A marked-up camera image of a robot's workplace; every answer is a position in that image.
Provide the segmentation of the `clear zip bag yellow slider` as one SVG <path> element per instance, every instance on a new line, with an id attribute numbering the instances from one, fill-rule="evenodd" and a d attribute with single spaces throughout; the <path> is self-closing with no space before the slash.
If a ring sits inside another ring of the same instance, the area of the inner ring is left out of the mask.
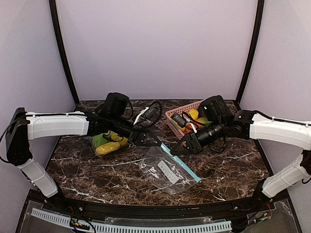
<path id="1" fill-rule="evenodd" d="M 96 156 L 105 156 L 129 145 L 126 137 L 119 136 L 113 131 L 94 136 L 85 136 L 85 139 L 90 142 L 92 151 Z"/>

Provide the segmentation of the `small yellow toy lemon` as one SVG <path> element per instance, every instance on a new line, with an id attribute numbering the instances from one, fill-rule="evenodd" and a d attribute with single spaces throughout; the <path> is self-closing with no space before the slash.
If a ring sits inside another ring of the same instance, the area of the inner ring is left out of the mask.
<path id="1" fill-rule="evenodd" d="M 128 144 L 128 139 L 126 137 L 121 137 L 118 134 L 112 134 L 110 138 L 112 142 L 119 143 L 121 147 L 127 146 Z"/>

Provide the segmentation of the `large yellow toy fruit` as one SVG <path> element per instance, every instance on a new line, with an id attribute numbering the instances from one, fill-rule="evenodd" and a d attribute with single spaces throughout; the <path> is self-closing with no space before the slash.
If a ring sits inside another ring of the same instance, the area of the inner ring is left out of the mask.
<path id="1" fill-rule="evenodd" d="M 108 142 L 96 148 L 95 153 L 97 155 L 107 155 L 111 152 L 118 150 L 120 147 L 120 144 L 117 142 Z"/>

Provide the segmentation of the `red orange toy mango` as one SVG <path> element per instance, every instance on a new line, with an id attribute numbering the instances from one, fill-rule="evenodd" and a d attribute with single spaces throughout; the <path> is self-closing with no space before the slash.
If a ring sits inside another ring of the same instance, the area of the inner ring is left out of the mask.
<path id="1" fill-rule="evenodd" d="M 186 126 L 184 134 L 189 134 L 190 132 L 193 132 L 193 127 L 192 126 Z"/>

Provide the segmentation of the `yellow toy fruit front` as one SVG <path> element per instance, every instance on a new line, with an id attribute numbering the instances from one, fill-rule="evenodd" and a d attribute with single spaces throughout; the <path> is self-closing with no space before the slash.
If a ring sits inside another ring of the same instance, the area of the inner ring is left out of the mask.
<path id="1" fill-rule="evenodd" d="M 193 120 L 197 120 L 199 118 L 199 112 L 196 109 L 191 109 L 191 110 L 189 110 L 189 116 Z"/>

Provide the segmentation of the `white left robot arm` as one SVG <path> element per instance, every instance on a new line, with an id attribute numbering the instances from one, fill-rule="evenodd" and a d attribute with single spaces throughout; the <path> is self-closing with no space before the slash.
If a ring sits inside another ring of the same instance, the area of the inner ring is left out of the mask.
<path id="1" fill-rule="evenodd" d="M 160 140 L 149 129 L 161 115 L 162 105 L 156 100 L 135 115 L 129 98 L 117 92 L 109 93 L 103 104 L 90 111 L 35 113 L 17 108 L 0 137 L 6 146 L 6 157 L 1 160 L 20 169 L 46 198 L 56 198 L 61 188 L 37 161 L 32 141 L 115 132 L 136 146 L 159 146 Z"/>

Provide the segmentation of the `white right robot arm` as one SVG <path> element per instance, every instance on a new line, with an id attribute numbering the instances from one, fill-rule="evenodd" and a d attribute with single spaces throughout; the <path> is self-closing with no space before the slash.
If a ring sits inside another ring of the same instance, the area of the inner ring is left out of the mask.
<path id="1" fill-rule="evenodd" d="M 268 152 L 285 154 L 276 174 L 259 182 L 257 199 L 271 199 L 297 182 L 311 177 L 311 123 L 268 116 L 258 110 L 239 110 L 232 114 L 222 96 L 203 100 L 199 112 L 211 122 L 192 128 L 171 154 L 198 154 L 218 139 L 257 140 Z"/>

